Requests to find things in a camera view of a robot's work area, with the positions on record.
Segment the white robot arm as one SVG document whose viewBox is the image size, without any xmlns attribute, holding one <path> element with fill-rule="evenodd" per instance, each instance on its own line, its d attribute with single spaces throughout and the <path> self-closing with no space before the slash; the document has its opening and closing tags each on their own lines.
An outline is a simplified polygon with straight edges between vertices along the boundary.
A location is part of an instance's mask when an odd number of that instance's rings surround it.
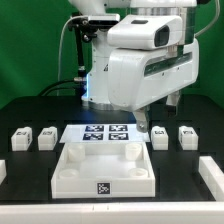
<svg viewBox="0 0 224 224">
<path fill-rule="evenodd" d="M 179 91 L 198 76 L 194 32 L 200 0 L 68 0 L 77 8 L 83 40 L 92 43 L 84 104 L 131 112 L 148 130 L 149 105 L 176 106 Z"/>
</svg>

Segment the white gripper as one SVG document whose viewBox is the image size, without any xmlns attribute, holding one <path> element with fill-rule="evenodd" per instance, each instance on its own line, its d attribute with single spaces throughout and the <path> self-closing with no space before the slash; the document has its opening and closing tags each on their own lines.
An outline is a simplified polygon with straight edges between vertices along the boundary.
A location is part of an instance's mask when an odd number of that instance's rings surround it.
<svg viewBox="0 0 224 224">
<path fill-rule="evenodd" d="M 179 56 L 166 58 L 166 54 L 166 49 L 115 49 L 109 58 L 109 101 L 121 110 L 134 111 L 136 128 L 142 133 L 148 131 L 148 112 L 142 107 L 168 95 L 167 113 L 175 116 L 181 97 L 178 90 L 194 83 L 198 76 L 197 40 L 185 45 Z"/>
</svg>

